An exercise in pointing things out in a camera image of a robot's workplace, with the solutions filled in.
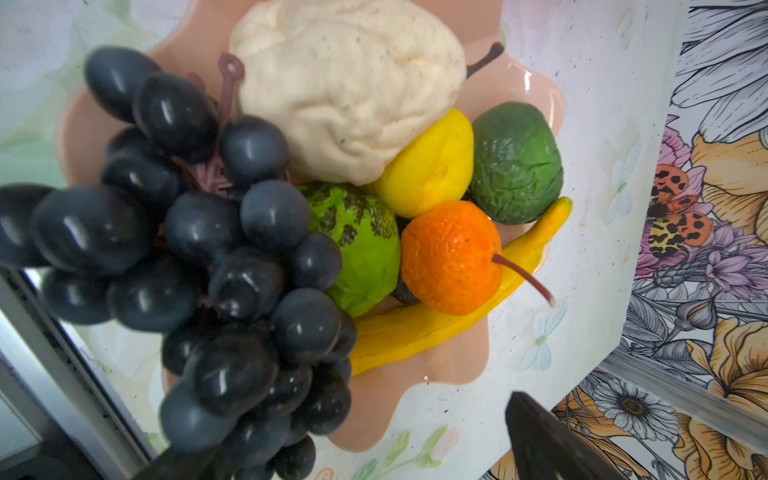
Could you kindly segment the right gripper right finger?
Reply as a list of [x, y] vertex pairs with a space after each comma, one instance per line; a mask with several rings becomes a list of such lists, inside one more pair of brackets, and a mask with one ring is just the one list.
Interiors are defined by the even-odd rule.
[[524, 391], [505, 410], [520, 479], [621, 480], [623, 475]]

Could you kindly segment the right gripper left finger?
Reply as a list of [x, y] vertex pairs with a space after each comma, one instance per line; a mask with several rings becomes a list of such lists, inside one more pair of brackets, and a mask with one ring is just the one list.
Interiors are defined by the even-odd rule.
[[197, 479], [216, 456], [216, 448], [197, 453], [183, 453], [172, 447], [132, 477], [132, 480]]

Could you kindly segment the yellow fake banana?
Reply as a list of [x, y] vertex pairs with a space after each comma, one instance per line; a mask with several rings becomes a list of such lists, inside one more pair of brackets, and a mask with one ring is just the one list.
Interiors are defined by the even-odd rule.
[[419, 302], [358, 319], [357, 344], [349, 356], [353, 374], [444, 343], [523, 283], [554, 305], [554, 295], [533, 273], [572, 208], [570, 198], [557, 199], [509, 245], [502, 244], [490, 217], [468, 201], [443, 203], [412, 220], [401, 238], [401, 276]]

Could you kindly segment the orange fake fruit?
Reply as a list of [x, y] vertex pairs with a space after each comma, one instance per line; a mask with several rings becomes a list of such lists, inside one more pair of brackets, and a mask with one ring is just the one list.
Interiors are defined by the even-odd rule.
[[506, 269], [555, 305], [555, 297], [541, 282], [501, 254], [497, 227], [468, 201], [440, 204], [412, 220], [403, 231], [401, 247], [404, 282], [435, 311], [464, 316], [479, 310], [499, 291]]

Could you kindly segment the dark fake grapes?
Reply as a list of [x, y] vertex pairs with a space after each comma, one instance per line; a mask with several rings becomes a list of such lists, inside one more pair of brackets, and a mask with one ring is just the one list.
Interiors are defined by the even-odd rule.
[[305, 479], [351, 408], [356, 330], [328, 293], [342, 260], [287, 179], [283, 130], [232, 114], [245, 66], [219, 68], [213, 99], [140, 51], [93, 50], [87, 89], [126, 128], [95, 184], [2, 187], [1, 262], [45, 269], [57, 320], [161, 335], [172, 454], [215, 479]]

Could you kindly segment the small green fake lime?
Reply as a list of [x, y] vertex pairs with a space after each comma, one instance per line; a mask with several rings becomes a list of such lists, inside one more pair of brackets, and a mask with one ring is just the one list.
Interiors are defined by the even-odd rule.
[[539, 219], [564, 184], [561, 155], [542, 112], [528, 103], [505, 102], [481, 114], [472, 127], [474, 203], [505, 225]]

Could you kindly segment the green fake fruit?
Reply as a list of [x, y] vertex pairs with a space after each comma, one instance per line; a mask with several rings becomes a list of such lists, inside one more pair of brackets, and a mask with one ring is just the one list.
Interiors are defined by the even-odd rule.
[[349, 184], [314, 181], [299, 187], [311, 213], [310, 229], [339, 247], [343, 268], [328, 294], [360, 317], [395, 289], [401, 243], [394, 212], [378, 197]]

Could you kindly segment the yellow fake lemon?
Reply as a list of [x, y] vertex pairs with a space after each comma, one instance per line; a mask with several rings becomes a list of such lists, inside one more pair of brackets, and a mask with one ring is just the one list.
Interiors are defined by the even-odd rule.
[[474, 170], [474, 132], [469, 119], [452, 109], [364, 186], [402, 218], [413, 219], [437, 205], [460, 200]]

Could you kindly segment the pink scalloped bowl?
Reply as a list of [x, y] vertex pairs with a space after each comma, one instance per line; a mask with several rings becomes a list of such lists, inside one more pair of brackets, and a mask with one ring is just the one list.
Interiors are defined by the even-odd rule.
[[[251, 1], [193, 1], [180, 24], [148, 54], [166, 71], [199, 75], [218, 97], [222, 85], [219, 56], [227, 49], [235, 24], [253, 5]], [[470, 62], [479, 60], [492, 42], [502, 38], [500, 1], [423, 1], [420, 5], [453, 30]], [[560, 88], [507, 53], [468, 80], [457, 107], [475, 119], [509, 100], [536, 106], [552, 131], [560, 131], [565, 117]], [[75, 90], [56, 133], [58, 162], [69, 183], [96, 182], [106, 143], [124, 126], [97, 105], [85, 86]], [[432, 389], [468, 384], [485, 371], [489, 351], [488, 322], [481, 318], [432, 349], [354, 376], [351, 414], [331, 436], [331, 442], [349, 452], [373, 448], [395, 420], [396, 409], [408, 390], [422, 384]]]

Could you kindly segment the beige fake fruit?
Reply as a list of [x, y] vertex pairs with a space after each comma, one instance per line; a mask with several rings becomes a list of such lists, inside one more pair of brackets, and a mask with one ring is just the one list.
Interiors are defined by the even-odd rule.
[[465, 50], [410, 1], [266, 1], [235, 24], [239, 110], [276, 125], [294, 173], [365, 185], [455, 105]]

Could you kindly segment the dark fake avocado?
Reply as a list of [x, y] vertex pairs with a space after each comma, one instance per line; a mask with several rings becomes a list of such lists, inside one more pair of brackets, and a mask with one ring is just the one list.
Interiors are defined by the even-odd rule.
[[391, 296], [406, 306], [417, 305], [420, 303], [420, 300], [410, 291], [401, 276], [398, 277], [396, 287], [392, 291]]

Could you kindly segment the aluminium front rail frame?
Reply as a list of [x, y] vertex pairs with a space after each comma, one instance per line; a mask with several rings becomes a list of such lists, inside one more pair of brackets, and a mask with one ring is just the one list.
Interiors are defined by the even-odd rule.
[[151, 456], [44, 315], [29, 282], [1, 270], [1, 359], [55, 431], [104, 479], [131, 479]]

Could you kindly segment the right aluminium corner post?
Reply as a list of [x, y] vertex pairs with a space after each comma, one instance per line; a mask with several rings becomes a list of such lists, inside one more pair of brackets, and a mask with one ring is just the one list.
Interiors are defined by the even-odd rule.
[[625, 352], [611, 352], [599, 368], [667, 401], [693, 419], [756, 453], [767, 454], [767, 419]]

